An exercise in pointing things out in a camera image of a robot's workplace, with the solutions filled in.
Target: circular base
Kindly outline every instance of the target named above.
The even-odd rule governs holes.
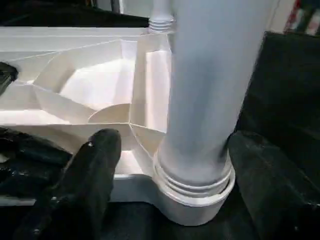
[[[232,168],[226,188],[221,193],[210,196],[210,203],[207,201],[208,197],[202,198],[202,200],[206,200],[207,204],[195,204],[197,200],[203,203],[204,201],[201,201],[201,198],[193,198],[191,201],[193,204],[187,204],[185,196],[181,196],[179,193],[173,194],[167,186],[159,181],[156,174],[153,176],[153,180],[159,188],[158,208],[160,211],[177,224],[199,226],[209,222],[217,215],[234,188],[236,173]]]

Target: threaded end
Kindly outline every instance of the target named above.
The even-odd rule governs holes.
[[[172,28],[174,20],[155,21],[149,20],[149,30],[152,33],[168,33]]]

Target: black foam padding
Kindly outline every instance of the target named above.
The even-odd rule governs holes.
[[[8,158],[29,159],[64,167],[72,154],[47,139],[0,127],[0,153]]]
[[[318,233],[320,191],[282,150],[256,133],[228,143],[244,203],[263,240],[310,239]]]
[[[265,136],[320,187],[320,38],[267,32],[237,130]]]
[[[36,198],[54,185],[61,168],[28,159],[9,159],[0,163],[0,196]]]
[[[118,131],[95,133],[71,160],[60,181],[36,199],[13,239],[99,239],[120,155]]]

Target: black fabric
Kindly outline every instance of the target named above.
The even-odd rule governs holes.
[[[320,38],[267,32],[237,124],[320,186]]]
[[[120,155],[118,131],[95,133],[73,157],[61,180],[36,199],[13,239],[98,240]]]
[[[0,8],[0,26],[147,28],[149,21],[82,5],[28,0]]]
[[[238,131],[228,142],[245,205],[263,240],[304,240],[318,233],[320,191],[282,150]]]
[[[54,185],[72,155],[56,144],[33,135],[0,127],[0,195],[36,198]]]

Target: white plastic tube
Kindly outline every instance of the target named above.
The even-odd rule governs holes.
[[[155,33],[167,33],[174,21],[171,0],[153,0],[149,29]]]
[[[272,3],[179,2],[168,127],[155,175],[162,192],[185,206],[214,208],[214,196],[229,183],[233,170],[226,142],[238,120]]]

